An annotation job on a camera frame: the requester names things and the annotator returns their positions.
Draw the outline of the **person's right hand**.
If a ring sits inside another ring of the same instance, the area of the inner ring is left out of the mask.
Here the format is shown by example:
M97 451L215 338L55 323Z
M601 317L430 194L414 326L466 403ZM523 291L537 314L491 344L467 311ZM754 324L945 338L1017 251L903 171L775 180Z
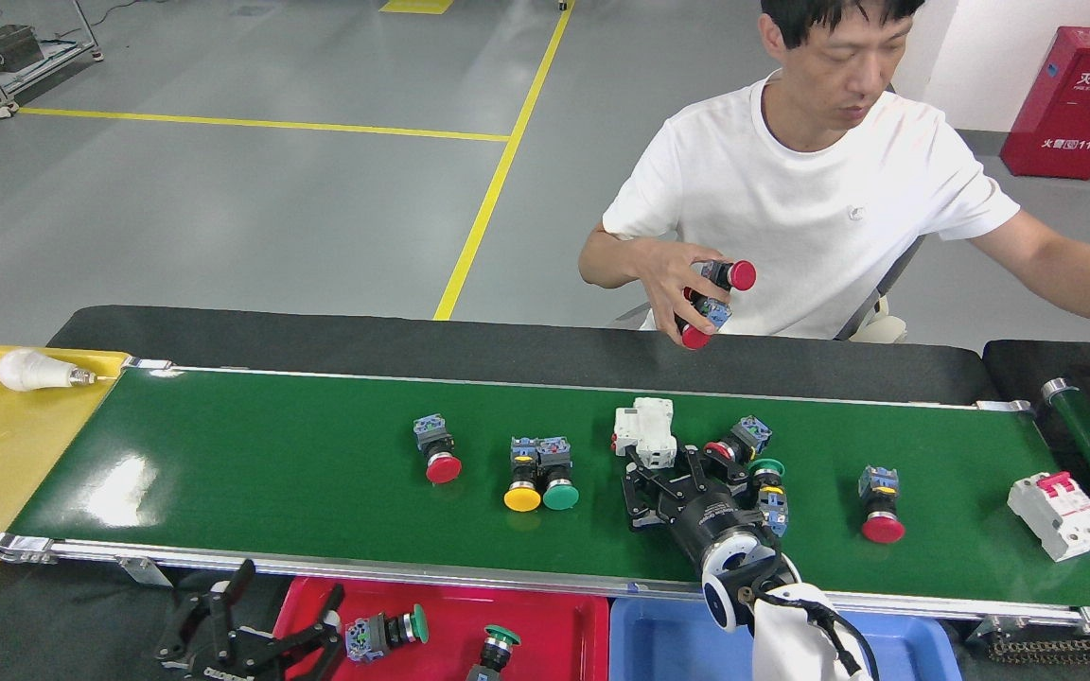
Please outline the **person's right hand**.
M685 289L690 288L702 296L726 302L728 294L710 283L694 268L699 263L722 260L722 252L661 238L635 238L628 242L627 250L632 253L632 276L647 293L650 311L659 332L681 344L682 332L679 331L677 319L706 335L715 332L714 324L685 297Z

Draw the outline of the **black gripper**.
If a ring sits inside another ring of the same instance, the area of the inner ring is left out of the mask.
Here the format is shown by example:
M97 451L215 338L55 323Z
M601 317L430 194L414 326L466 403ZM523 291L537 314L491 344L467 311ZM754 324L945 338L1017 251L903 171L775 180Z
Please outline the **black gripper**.
M164 665L185 665L183 680L329 680L342 660L339 604L344 586L334 585L317 620L286 637L250 627L234 628L231 607L245 594L255 564L242 561L233 576L221 579L206 592L189 592L168 618L155 646L155 658ZM211 634L213 654L191 655L190 643L205 620ZM287 672L308 655L319 652L306 672Z
M635 445L628 445L623 457L630 462L623 504L633 531L666 526L697 570L735 570L775 555L765 515L730 494L751 487L740 445L681 445L673 469L647 469ZM701 492L692 500L691 478Z

